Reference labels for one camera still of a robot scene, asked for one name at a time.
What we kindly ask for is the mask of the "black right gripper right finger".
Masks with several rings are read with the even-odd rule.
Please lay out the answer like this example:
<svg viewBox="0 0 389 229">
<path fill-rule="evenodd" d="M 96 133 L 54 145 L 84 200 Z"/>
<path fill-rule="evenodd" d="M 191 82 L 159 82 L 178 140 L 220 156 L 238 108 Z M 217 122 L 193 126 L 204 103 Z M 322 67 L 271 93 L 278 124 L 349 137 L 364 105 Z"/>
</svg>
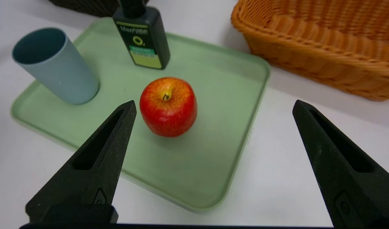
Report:
<svg viewBox="0 0 389 229">
<path fill-rule="evenodd" d="M 389 173 L 314 106 L 292 109 L 335 228 L 389 228 Z"/>
</svg>

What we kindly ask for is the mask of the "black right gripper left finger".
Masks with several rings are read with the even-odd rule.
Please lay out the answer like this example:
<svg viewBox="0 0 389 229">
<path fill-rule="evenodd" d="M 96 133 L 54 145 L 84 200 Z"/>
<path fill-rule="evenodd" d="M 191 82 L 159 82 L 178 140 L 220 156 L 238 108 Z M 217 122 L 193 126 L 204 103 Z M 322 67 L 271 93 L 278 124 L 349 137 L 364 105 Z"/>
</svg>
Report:
<svg viewBox="0 0 389 229">
<path fill-rule="evenodd" d="M 115 223 L 112 206 L 137 111 L 118 106 L 26 204 L 30 223 Z"/>
</svg>

